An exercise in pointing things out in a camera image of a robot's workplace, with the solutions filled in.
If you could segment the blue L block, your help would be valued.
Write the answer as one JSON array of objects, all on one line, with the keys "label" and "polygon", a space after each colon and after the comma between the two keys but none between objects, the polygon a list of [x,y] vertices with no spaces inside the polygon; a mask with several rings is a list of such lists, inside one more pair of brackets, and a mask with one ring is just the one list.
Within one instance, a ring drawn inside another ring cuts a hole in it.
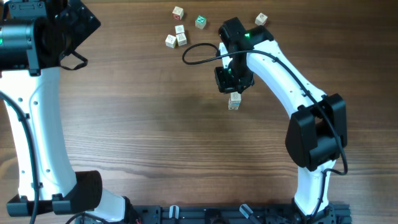
[{"label": "blue L block", "polygon": [[239,105],[241,103],[241,94],[237,91],[230,93],[229,103]]}]

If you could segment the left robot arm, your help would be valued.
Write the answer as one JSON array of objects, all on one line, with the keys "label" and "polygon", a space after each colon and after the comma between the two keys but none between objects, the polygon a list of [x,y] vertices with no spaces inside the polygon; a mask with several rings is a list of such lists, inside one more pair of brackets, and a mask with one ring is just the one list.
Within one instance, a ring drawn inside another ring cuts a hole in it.
[{"label": "left robot arm", "polygon": [[140,223],[130,201],[104,189],[98,171],[73,170],[60,119],[62,60],[100,21],[81,1],[5,1],[1,18],[1,100],[19,166],[12,217],[55,213],[98,223]]}]

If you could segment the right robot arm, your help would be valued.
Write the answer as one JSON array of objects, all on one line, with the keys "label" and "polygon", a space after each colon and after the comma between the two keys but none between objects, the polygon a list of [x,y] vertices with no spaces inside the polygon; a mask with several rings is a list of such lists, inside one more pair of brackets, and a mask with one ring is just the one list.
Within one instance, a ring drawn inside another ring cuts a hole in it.
[{"label": "right robot arm", "polygon": [[313,223],[329,211],[328,183],[338,159],[348,165],[346,103],[339,94],[328,96],[312,85],[283,55],[273,35],[264,27],[247,30],[237,17],[219,28],[215,68],[222,93],[242,93],[258,76],[282,103],[289,116],[285,146],[298,167],[293,205],[305,223]]}]

